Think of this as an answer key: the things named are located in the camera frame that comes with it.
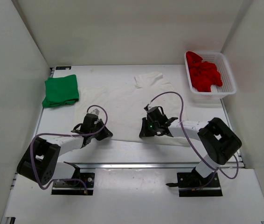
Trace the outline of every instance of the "white enclosure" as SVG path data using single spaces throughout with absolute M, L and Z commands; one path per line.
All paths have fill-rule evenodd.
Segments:
M 254 1 L 224 53 L 238 84 L 224 102 L 264 194 L 264 1 Z
M 0 220 L 31 140 L 50 69 L 12 2 L 0 0 Z
M 192 102 L 182 65 L 188 50 L 222 52 L 233 71 L 237 93 L 212 104 Z M 157 145 L 155 149 L 156 145 L 111 140 L 108 144 L 92 142 L 84 151 L 60 158 L 96 169 L 102 179 L 96 183 L 94 197 L 54 197 L 49 190 L 41 191 L 36 183 L 19 175 L 11 191 L 16 166 L 34 131 L 67 132 L 72 128 L 73 107 L 42 110 L 41 105 L 49 67 L 61 65 L 79 65 L 73 70 L 56 70 L 54 76 L 77 74 L 81 86 L 130 83 L 134 75 L 162 72 L 186 99 L 189 119 L 219 117 L 242 140 L 243 147 L 236 154 L 241 161 L 239 178 L 230 181 L 220 175 L 224 197 L 180 200 L 163 183 L 168 178 L 174 181 L 181 164 L 182 169 L 189 169 L 199 162 L 190 148 Z M 195 144 L 201 153 L 206 153 L 201 143 Z M 124 162 L 136 166 L 113 170 L 112 165 L 104 164 L 119 163 L 116 168 L 125 168 L 121 164 Z M 147 166 L 168 169 L 142 169 Z M 228 167 L 231 170 L 227 172 L 233 174 L 234 159 L 224 168 Z M 133 182 L 130 176 L 136 173 L 143 177 Z M 151 175 L 160 183 L 157 188 Z M 109 188 L 108 176 L 116 182 L 115 188 Z M 131 184 L 127 195 L 126 184 Z M 96 208 L 101 215 L 96 215 Z M 121 215 L 113 214 L 114 209 L 120 210 Z M 5 216 L 16 217 L 15 224 L 232 224 L 243 220 L 261 224 L 264 0 L 0 0 L 1 224 L 7 224 Z
M 15 0 L 50 67 L 181 64 L 221 51 L 243 0 Z

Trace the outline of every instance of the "white wall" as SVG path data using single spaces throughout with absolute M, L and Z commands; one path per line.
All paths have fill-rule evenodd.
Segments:
M 50 74 L 10 0 L 0 0 L 0 220 Z
M 224 102 L 264 194 L 264 0 L 253 2 L 224 53 L 238 84 Z
M 181 64 L 221 51 L 243 0 L 18 0 L 50 67 Z

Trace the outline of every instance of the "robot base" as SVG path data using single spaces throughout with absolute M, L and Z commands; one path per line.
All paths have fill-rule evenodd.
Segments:
M 196 190 L 183 190 L 187 188 L 196 188 L 207 183 L 211 177 L 204 178 L 203 182 L 193 177 L 193 173 L 177 173 L 179 187 L 179 197 L 218 197 L 223 196 L 221 186 L 218 178 L 218 174 L 215 175 L 214 179 L 206 187 Z
M 87 195 L 93 195 L 95 183 L 95 173 L 80 173 L 80 179 L 84 181 L 87 187 Z M 52 195 L 86 195 L 84 187 L 76 181 L 54 181 L 52 186 Z

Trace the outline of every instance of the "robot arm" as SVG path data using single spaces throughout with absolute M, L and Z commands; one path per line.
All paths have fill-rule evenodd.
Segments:
M 178 118 L 168 119 L 161 106 L 150 109 L 145 107 L 145 110 L 147 116 L 142 119 L 140 138 L 155 135 L 185 137 Z M 214 169 L 224 165 L 242 145 L 240 139 L 220 118 L 213 118 L 209 122 L 183 121 L 183 127 L 188 137 L 200 140 L 208 153 L 204 160 L 213 169 L 201 161 L 193 170 L 202 178 L 208 177 Z
M 76 125 L 71 134 L 89 134 L 100 130 L 104 123 L 98 118 L 98 114 L 99 110 L 97 109 L 86 114 L 83 123 Z M 71 150 L 85 147 L 93 138 L 101 141 L 111 136 L 112 133 L 107 127 L 104 127 L 99 133 L 88 137 L 38 137 L 34 142 L 33 152 L 35 166 L 41 184 L 45 185 L 51 179 L 79 178 L 80 169 L 71 163 L 57 163 L 58 157 Z M 17 172 L 36 182 L 30 160 L 30 146 L 18 164 Z

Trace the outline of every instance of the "white cloth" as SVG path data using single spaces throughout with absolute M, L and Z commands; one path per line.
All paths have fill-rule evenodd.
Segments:
M 113 133 L 113 140 L 187 146 L 188 142 L 182 137 L 139 137 L 142 118 L 146 117 L 144 107 L 158 94 L 175 90 L 159 72 L 138 75 L 134 78 L 135 86 L 79 88 L 80 100 L 75 105 L 73 126 L 83 122 L 86 109 L 90 105 L 100 105 L 107 111 L 106 126 Z M 181 111 L 181 101 L 174 94 L 160 96 L 150 106 L 162 106 L 168 118 L 178 117 Z M 100 112 L 99 118 L 105 121 L 103 112 Z M 187 119 L 185 107 L 182 119 Z

